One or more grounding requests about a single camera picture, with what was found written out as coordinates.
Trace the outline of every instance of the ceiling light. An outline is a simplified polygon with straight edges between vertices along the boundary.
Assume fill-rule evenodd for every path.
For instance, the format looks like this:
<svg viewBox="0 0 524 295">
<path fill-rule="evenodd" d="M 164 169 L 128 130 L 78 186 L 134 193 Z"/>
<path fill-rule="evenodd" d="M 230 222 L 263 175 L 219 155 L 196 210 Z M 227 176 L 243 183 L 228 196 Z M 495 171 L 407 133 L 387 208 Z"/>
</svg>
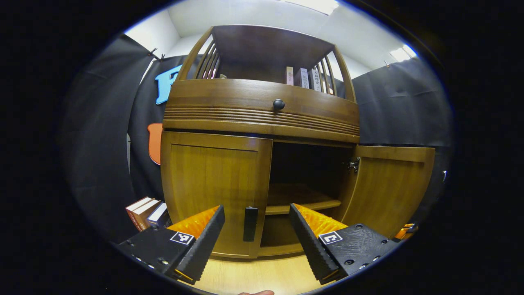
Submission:
<svg viewBox="0 0 524 295">
<path fill-rule="evenodd" d="M 389 54 L 391 54 L 391 56 L 393 56 L 397 61 L 403 61 L 411 58 L 402 48 L 393 50 Z"/>
<path fill-rule="evenodd" d="M 286 0 L 286 2 L 298 4 L 326 15 L 330 15 L 339 6 L 335 0 Z"/>
<path fill-rule="evenodd" d="M 411 49 L 409 46 L 407 45 L 404 45 L 402 46 L 402 49 L 411 57 L 415 57 L 417 56 L 417 54 L 415 53 L 415 51 L 413 51 L 413 49 Z"/>
</svg>

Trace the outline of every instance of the cabinet hinge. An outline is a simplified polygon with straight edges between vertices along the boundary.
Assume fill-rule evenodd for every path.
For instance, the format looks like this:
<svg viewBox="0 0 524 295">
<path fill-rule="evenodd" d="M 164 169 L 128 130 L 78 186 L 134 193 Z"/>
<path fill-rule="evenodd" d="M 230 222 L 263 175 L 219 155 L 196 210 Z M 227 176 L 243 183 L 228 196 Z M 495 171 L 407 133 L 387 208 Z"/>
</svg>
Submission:
<svg viewBox="0 0 524 295">
<path fill-rule="evenodd" d="M 355 173 L 358 173 L 358 164 L 360 163 L 360 158 L 356 158 L 355 162 L 353 162 L 353 158 L 350 158 L 349 162 L 342 162 L 343 165 L 347 166 L 348 170 L 351 170 L 351 168 L 355 169 Z"/>
</svg>

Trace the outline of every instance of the black knob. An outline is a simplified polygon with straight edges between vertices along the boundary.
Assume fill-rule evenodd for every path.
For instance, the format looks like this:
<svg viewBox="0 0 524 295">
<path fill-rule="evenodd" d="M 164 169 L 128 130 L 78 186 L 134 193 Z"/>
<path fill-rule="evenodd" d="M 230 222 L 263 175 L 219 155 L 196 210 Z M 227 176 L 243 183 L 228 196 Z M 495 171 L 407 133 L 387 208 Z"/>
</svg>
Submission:
<svg viewBox="0 0 524 295">
<path fill-rule="evenodd" d="M 281 99 L 275 99 L 275 101 L 273 102 L 273 108 L 274 108 L 275 110 L 281 110 L 281 109 L 283 109 L 285 106 L 286 106 L 286 104 L 285 104 L 284 101 L 281 100 Z"/>
</svg>

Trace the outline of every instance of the wooden floor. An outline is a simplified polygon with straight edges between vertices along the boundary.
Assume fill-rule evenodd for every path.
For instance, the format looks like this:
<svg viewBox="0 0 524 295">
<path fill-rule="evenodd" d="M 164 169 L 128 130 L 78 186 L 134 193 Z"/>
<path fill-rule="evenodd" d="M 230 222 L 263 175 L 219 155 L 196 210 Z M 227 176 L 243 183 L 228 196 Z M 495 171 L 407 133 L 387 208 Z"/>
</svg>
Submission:
<svg viewBox="0 0 524 295">
<path fill-rule="evenodd" d="M 315 280 L 305 255 L 300 255 L 251 260 L 211 257 L 201 280 L 194 287 L 224 295 L 264 290 L 271 290 L 275 295 L 287 295 L 308 292 L 321 285 Z"/>
</svg>

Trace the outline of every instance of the blue letter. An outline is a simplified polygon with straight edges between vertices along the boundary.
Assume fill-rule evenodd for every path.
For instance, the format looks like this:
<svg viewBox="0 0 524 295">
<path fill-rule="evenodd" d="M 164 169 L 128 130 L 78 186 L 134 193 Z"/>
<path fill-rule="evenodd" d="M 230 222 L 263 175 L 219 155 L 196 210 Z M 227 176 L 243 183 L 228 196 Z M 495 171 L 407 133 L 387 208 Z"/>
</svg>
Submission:
<svg viewBox="0 0 524 295">
<path fill-rule="evenodd" d="M 179 65 L 175 68 L 170 69 L 169 71 L 163 72 L 158 75 L 155 80 L 158 81 L 158 98 L 157 104 L 161 104 L 167 101 L 169 97 L 169 91 L 171 91 L 171 85 L 173 85 L 174 80 L 177 78 L 178 72 L 182 65 Z"/>
</svg>

